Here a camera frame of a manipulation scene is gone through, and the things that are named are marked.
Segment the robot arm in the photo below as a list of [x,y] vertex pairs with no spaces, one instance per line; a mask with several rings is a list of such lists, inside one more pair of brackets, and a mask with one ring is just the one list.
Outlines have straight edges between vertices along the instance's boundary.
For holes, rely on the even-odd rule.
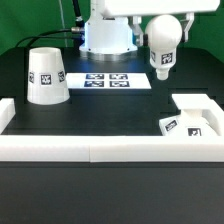
[[220,0],[99,0],[104,17],[215,11]]
[[[150,63],[160,80],[168,78],[169,69],[176,62],[176,47],[181,39],[188,40],[194,12],[215,11],[220,0],[98,0],[100,13],[106,18],[156,16],[146,27],[150,47]],[[186,14],[180,22],[170,14]],[[138,23],[131,28],[143,37]]]

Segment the cable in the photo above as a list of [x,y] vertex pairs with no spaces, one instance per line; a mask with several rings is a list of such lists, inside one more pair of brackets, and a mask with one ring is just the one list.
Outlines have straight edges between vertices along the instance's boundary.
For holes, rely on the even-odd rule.
[[27,44],[26,47],[30,47],[34,42],[36,42],[39,39],[39,36],[48,36],[48,35],[57,34],[57,33],[69,33],[69,32],[71,32],[71,29],[53,30],[53,31],[48,31],[48,32],[41,33],[40,35],[34,37],[33,40],[31,40]]
[[23,38],[22,40],[20,40],[15,47],[19,47],[19,45],[26,41],[26,40],[29,40],[29,39],[35,39],[35,40],[38,40],[38,39],[41,39],[41,38],[44,38],[44,39],[61,39],[61,40],[64,40],[64,39],[70,39],[70,40],[73,40],[75,39],[76,37],[72,36],[72,37],[48,37],[48,36],[30,36],[30,37],[25,37]]
[[79,2],[78,0],[72,0],[72,3],[73,3],[73,8],[74,8],[75,17],[76,17],[75,25],[82,28],[84,27],[85,23],[84,23],[84,20],[82,19]]
[[73,0],[72,3],[73,3],[73,7],[74,7],[75,16],[80,17],[81,16],[81,11],[80,11],[80,8],[79,8],[78,0]]
[[[59,3],[59,8],[60,8],[60,14],[61,14],[61,22],[62,22],[62,27],[65,29],[65,18],[64,18],[64,11],[63,11],[63,6],[61,0],[58,0]],[[65,47],[68,47],[68,41],[65,39]]]

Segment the white foam block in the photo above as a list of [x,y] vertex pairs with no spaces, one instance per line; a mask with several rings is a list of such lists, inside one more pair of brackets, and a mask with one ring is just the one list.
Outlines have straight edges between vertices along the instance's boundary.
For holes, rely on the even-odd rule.
[[90,162],[223,161],[222,137],[108,137],[90,146]]
[[89,162],[89,142],[83,137],[2,135],[0,161]]
[[219,136],[224,137],[224,111],[214,100],[210,100],[210,108],[203,111],[203,117]]
[[68,73],[69,89],[151,89],[145,73]]
[[210,99],[206,94],[172,94],[179,110],[209,109]]
[[14,99],[3,98],[0,101],[0,134],[4,131],[15,114]]

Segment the upside-down cup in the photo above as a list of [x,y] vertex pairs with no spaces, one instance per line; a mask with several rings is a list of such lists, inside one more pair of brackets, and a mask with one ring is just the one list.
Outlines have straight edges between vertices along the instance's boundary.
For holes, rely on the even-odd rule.
[[69,99],[61,51],[40,47],[29,52],[27,99],[31,103],[51,105]]

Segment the black table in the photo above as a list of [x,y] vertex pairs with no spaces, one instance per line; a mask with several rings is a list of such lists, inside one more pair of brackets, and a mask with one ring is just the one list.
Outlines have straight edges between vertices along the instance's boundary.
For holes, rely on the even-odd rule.
[[[28,51],[0,57],[1,97],[15,99],[4,135],[161,135],[158,120],[178,113],[172,93],[206,93],[224,109],[224,65],[200,49],[178,49],[159,81],[148,50],[118,63],[62,49],[66,72],[145,72],[151,90],[72,90],[60,105],[26,100]],[[224,222],[223,163],[0,163],[0,223]]]

